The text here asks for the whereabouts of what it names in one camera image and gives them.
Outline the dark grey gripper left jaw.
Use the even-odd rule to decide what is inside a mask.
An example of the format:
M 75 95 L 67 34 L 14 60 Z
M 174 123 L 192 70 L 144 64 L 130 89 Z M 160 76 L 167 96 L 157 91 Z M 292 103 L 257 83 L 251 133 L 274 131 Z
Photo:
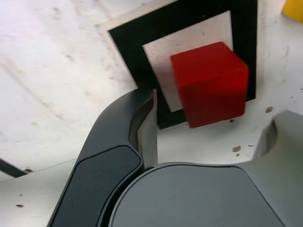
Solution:
M 156 105 L 156 91 L 136 89 L 99 115 L 48 226 L 108 226 L 122 192 L 145 171 L 137 133 Z

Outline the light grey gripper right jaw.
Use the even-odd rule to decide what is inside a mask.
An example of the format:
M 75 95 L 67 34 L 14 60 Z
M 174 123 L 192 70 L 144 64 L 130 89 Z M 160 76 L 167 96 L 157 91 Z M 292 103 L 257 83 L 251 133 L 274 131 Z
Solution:
M 300 227 L 303 117 L 275 116 L 253 159 L 233 165 L 159 164 L 118 199 L 111 227 Z

